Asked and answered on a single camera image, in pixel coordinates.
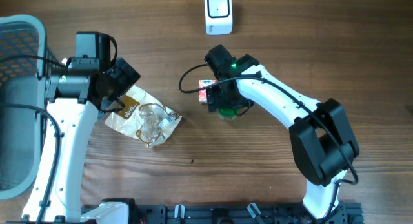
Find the green drink bottle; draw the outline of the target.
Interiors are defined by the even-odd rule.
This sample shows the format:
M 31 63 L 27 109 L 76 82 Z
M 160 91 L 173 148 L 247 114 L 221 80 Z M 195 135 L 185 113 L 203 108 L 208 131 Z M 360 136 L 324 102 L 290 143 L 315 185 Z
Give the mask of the green drink bottle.
M 231 109 L 231 108 L 217 109 L 217 115 L 223 121 L 235 120 L 237 117 L 236 112 L 237 112 L 236 109 Z

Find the red Kleenex tissue pack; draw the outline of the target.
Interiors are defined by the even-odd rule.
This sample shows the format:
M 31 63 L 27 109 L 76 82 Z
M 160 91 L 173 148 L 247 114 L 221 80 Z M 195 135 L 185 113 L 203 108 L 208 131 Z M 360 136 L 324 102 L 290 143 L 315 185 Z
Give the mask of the red Kleenex tissue pack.
M 202 90 L 200 90 L 198 92 L 198 94 L 199 94 L 199 103 L 201 105 L 207 104 L 207 91 L 204 89 L 204 87 L 212 85 L 215 82 L 216 82 L 215 79 L 202 79 L 202 80 L 199 80 L 199 88 L 202 88 Z

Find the brown cream snack pouch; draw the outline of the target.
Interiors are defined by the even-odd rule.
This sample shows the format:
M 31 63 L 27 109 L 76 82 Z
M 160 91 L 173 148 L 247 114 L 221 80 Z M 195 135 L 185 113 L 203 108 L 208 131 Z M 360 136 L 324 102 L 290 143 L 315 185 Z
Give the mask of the brown cream snack pouch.
M 182 119 L 180 114 L 135 85 L 121 97 L 121 101 L 125 108 L 110 114 L 105 125 L 140 140 L 147 147 L 163 144 Z

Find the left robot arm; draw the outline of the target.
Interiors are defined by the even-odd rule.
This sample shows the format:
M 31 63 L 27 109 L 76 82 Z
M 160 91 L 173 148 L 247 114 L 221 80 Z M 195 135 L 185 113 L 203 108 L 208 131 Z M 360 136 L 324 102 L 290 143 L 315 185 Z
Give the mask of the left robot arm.
M 100 114 L 120 112 L 120 100 L 140 75 L 117 56 L 115 39 L 101 32 L 77 32 L 74 56 L 51 71 L 45 134 L 34 189 L 22 223 L 80 223 L 80 188 L 86 148 Z

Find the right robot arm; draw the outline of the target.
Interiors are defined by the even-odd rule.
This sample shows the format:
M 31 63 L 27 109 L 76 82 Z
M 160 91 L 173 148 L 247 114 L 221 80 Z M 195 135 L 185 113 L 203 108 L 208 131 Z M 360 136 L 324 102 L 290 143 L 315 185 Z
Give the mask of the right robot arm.
M 303 205 L 324 223 L 339 201 L 345 174 L 356 174 L 353 160 L 359 145 L 343 106 L 335 99 L 320 102 L 276 79 L 254 57 L 233 57 L 223 46 L 208 51 L 205 63 L 216 78 L 206 88 L 211 112 L 242 116 L 259 105 L 288 130 L 294 162 L 307 179 Z

